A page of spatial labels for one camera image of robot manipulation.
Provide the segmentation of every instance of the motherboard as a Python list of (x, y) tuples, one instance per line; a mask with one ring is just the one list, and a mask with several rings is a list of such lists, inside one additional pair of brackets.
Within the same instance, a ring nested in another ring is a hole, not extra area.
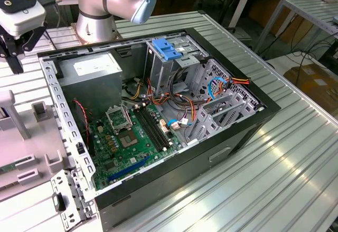
[(155, 105), (140, 110), (129, 109), (126, 113), (132, 126), (119, 132), (112, 127), (117, 124), (111, 123), (123, 123), (117, 112), (89, 123), (95, 149), (92, 160), (97, 190), (182, 148), (174, 133), (163, 126), (164, 120)]

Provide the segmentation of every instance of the blue wire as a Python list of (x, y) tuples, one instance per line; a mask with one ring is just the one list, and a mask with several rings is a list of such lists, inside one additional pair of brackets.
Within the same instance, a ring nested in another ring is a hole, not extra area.
[(171, 126), (171, 124), (172, 124), (172, 123), (175, 123), (175, 122), (177, 122), (176, 119), (171, 119), (171, 120), (167, 123), (167, 125), (168, 125), (168, 126)]
[(211, 91), (211, 82), (212, 82), (213, 80), (220, 80), (220, 81), (222, 81), (224, 84), (227, 84), (227, 81), (224, 80), (224, 79), (221, 78), (221, 77), (215, 77), (215, 78), (212, 78), (212, 79), (211, 79), (211, 81), (209, 82), (208, 91), (209, 91), (209, 95), (210, 95), (211, 98), (214, 100), (215, 97), (213, 96), (213, 93), (212, 93), (212, 91)]

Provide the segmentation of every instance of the chip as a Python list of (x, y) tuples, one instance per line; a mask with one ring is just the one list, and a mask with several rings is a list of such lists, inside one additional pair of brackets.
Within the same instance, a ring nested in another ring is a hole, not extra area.
[(112, 168), (115, 167), (115, 163), (114, 162), (108, 162), (105, 164), (106, 170), (111, 170)]
[(135, 145), (136, 143), (138, 143), (137, 137), (135, 135), (135, 133), (133, 132), (133, 130), (129, 130), (129, 131), (124, 131), (122, 133), (120, 133), (118, 135), (122, 146), (124, 148), (130, 147), (132, 145)]

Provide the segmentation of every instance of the ram slot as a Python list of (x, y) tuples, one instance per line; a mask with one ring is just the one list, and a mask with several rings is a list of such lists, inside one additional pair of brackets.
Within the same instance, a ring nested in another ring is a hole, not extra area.
[(135, 116), (139, 120), (140, 124), (144, 128), (158, 152), (161, 152), (164, 147), (169, 147), (169, 142), (163, 136), (163, 133), (159, 130), (157, 125), (153, 122), (150, 115), (148, 117), (148, 112), (145, 109), (137, 111)]
[(140, 111), (137, 111), (135, 113), (135, 116), (140, 122), (140, 124), (142, 125), (143, 129), (145, 130), (146, 134), (148, 135), (152, 143), (154, 144), (156, 150), (160, 152), (163, 147), (161, 146), (161, 143), (158, 141), (158, 139), (154, 135), (152, 129), (149, 127), (149, 124), (147, 123), (146, 119), (143, 117), (142, 113)]
[(161, 139), (164, 146), (169, 147), (169, 142), (167, 141), (167, 139), (163, 135), (162, 131), (158, 128), (156, 123), (153, 122), (153, 118), (151, 117), (151, 115), (149, 114), (149, 112), (146, 109), (143, 110), (143, 115), (144, 115), (144, 117), (146, 118), (147, 121), (152, 122), (151, 127), (154, 129), (156, 135)]

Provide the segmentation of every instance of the red wire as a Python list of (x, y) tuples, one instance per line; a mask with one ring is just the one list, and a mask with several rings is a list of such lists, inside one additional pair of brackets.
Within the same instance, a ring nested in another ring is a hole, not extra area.
[(88, 130), (88, 119), (87, 119), (87, 115), (86, 115), (86, 111), (85, 111), (85, 108), (82, 106), (82, 104), (80, 104), (78, 101), (76, 101), (74, 99), (74, 102), (80, 106), (81, 110), (82, 110), (82, 113), (83, 115), (85, 116), (84, 117), (84, 121), (86, 121), (86, 132), (87, 132), (87, 145), (89, 145), (89, 130)]

